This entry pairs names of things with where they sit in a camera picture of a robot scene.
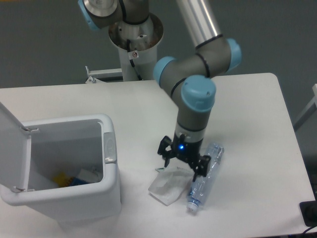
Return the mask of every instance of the white trash bin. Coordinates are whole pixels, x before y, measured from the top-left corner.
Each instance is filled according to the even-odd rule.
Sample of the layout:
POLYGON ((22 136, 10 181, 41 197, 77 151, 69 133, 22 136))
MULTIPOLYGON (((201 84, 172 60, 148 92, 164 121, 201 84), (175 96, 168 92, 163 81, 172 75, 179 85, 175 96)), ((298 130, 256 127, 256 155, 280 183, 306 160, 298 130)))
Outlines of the white trash bin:
POLYGON ((113 124, 107 115, 21 123, 0 103, 0 194, 12 206, 26 205, 57 221, 118 214, 120 179, 113 124), (61 172, 82 169, 100 182, 58 187, 61 172))

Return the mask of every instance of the blue object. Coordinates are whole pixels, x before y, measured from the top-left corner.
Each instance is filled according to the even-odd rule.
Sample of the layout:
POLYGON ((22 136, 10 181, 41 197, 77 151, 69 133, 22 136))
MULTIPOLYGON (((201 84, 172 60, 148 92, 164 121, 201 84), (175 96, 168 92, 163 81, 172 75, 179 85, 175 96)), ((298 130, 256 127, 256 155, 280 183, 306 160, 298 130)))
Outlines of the blue object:
POLYGON ((161 58, 153 69, 153 78, 157 81, 160 86, 160 76, 163 73, 164 68, 170 63, 171 61, 175 61, 176 59, 172 56, 166 56, 161 58))
POLYGON ((233 68, 235 68, 241 63, 242 52, 241 52, 240 46, 234 39, 229 38, 227 39, 227 42, 231 49, 231 61, 230 61, 229 69, 227 70, 228 72, 229 70, 232 70, 233 68))
POLYGON ((86 182, 79 178, 74 178, 69 186, 71 187, 71 186, 78 186, 78 185, 84 185, 84 184, 89 184, 89 182, 86 182))
POLYGON ((98 26, 95 25, 95 23, 92 21, 92 19, 90 18, 90 15, 88 14, 87 10, 85 9, 83 0, 78 0, 78 5, 80 6, 80 9, 85 17, 85 20, 89 26, 89 28, 93 31, 98 31, 100 30, 100 28, 98 26))
POLYGON ((181 96, 184 103, 192 110, 205 113, 212 109, 216 86, 210 78, 202 75, 189 76, 183 83, 181 96))
POLYGON ((217 176, 218 167, 224 152, 223 147, 217 143, 210 143, 205 155, 211 157, 210 170, 206 177, 197 177, 192 183, 191 189, 187 196, 187 209, 196 213, 200 205, 204 205, 211 191, 213 182, 217 176))

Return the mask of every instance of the trash bin lid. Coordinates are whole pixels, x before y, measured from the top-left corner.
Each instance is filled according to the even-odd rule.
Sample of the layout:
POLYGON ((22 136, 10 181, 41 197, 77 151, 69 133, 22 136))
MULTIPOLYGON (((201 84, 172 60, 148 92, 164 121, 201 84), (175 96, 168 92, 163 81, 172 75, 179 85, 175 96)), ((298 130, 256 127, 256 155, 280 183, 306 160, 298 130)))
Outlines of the trash bin lid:
POLYGON ((0 103, 0 184, 12 191, 27 189, 31 133, 0 103))

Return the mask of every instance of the white table surface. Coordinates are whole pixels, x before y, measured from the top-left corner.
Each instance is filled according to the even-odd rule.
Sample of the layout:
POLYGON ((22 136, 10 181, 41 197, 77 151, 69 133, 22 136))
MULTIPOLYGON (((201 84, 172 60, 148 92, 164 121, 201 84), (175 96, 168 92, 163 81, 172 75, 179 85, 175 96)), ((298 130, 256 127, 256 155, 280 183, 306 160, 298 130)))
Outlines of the white table surface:
POLYGON ((177 116, 177 107, 154 81, 0 89, 0 101, 20 121, 108 114, 122 192, 119 215, 60 224, 0 201, 0 237, 247 238, 304 231, 299 203, 314 195, 277 78, 249 74, 214 82, 216 103, 204 145, 222 143, 225 153, 196 216, 186 213, 185 192, 170 206, 148 194, 154 168, 163 166, 159 142, 173 136, 177 116))

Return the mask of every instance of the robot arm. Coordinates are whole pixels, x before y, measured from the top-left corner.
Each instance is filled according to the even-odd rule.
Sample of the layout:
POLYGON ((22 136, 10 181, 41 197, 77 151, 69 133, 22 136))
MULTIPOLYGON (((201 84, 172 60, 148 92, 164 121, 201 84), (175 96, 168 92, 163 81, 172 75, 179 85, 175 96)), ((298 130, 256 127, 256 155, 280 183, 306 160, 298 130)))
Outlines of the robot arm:
MULTIPOLYGON (((199 153, 216 92, 210 78, 236 67, 241 62, 241 50, 233 39, 223 37, 208 0, 176 1, 196 53, 183 60, 164 57, 155 67, 143 63, 146 71, 142 75, 152 72, 154 67, 154 79, 178 106, 174 139, 165 136, 158 153, 163 156, 165 166, 174 157, 188 163, 195 172, 195 180, 196 176, 206 176, 210 168, 210 157, 199 153)), ((109 28, 110 38, 123 49, 129 51, 131 42, 132 48, 143 51, 162 37, 162 32, 155 36, 162 30, 161 23, 156 28, 148 20, 151 18, 148 0, 79 0, 78 3, 91 29, 113 24, 109 28)))
POLYGON ((174 157, 188 163, 195 180, 210 170, 210 157, 199 153, 216 92, 209 78, 236 67, 241 62, 241 50, 233 39, 223 37, 207 0, 177 3, 196 54, 184 60, 164 57, 154 68, 154 79, 178 106, 174 139, 164 137, 158 154, 165 166, 174 157))
POLYGON ((138 25, 149 17, 148 0, 78 0, 78 4, 92 30, 119 21, 138 25))

